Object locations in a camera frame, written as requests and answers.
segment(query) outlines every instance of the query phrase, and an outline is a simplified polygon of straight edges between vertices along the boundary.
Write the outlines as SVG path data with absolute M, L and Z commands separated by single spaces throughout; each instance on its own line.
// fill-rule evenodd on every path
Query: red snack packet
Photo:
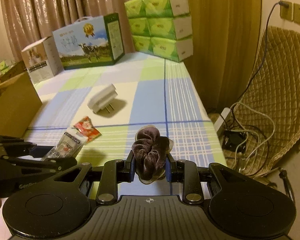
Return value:
M 101 135 L 101 133 L 93 127 L 91 119 L 88 116 L 85 116 L 77 122 L 74 128 L 77 128 L 82 135 L 88 137 L 87 143 Z

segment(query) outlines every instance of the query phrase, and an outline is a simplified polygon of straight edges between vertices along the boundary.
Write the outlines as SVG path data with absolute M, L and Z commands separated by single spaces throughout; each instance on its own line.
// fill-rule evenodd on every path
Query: power strip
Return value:
M 221 113 L 222 117 L 226 120 L 226 122 L 228 122 L 228 120 L 230 119 L 231 116 L 231 109 L 228 107 L 225 107 L 222 110 Z M 213 127 L 218 135 L 218 137 L 221 136 L 221 134 L 223 133 L 224 129 L 224 120 L 222 119 L 221 116 L 218 117 L 217 121 L 214 123 Z

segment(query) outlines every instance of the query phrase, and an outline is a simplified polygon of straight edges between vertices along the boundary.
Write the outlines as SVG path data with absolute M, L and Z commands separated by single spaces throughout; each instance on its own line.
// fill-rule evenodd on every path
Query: bed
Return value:
M 93 114 L 87 107 L 92 95 L 113 83 L 118 96 L 114 111 Z M 42 107 L 25 133 L 25 140 L 38 145 L 56 145 L 67 127 L 88 115 L 102 136 L 85 145 L 78 162 L 101 166 L 112 159 L 125 159 L 135 133 L 143 126 L 156 126 L 162 136 L 174 141 L 172 156 L 207 167 L 211 162 L 225 165 L 213 123 L 199 99 L 184 63 L 142 53 L 126 54 L 116 65 L 67 70 L 40 82 L 35 88 Z M 90 198 L 95 197 L 97 183 Z M 181 185 L 172 185 L 179 194 Z M 119 195 L 169 195 L 165 180 L 144 185 L 118 185 Z M 0 239 L 9 232 L 0 216 Z

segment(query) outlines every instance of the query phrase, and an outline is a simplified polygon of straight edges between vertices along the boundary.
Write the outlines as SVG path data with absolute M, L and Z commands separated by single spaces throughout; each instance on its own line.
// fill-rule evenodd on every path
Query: curtain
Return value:
M 184 60 L 206 109 L 236 102 L 258 51 L 262 0 L 189 0 L 193 56 Z
M 1 0 L 3 18 L 15 60 L 22 60 L 21 50 L 74 23 L 83 16 L 119 13 L 125 52 L 132 52 L 132 38 L 124 2 L 127 0 Z

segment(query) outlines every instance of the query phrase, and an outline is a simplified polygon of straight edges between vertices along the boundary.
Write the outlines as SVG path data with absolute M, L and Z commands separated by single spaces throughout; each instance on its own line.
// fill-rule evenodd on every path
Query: floor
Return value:
M 278 163 L 278 166 L 287 170 L 288 178 L 294 191 L 297 217 L 290 230 L 289 236 L 293 240 L 300 240 L 300 149 L 296 144 Z M 268 179 L 278 185 L 278 190 L 284 192 L 282 179 L 279 178 L 279 172 L 275 171 L 268 176 Z

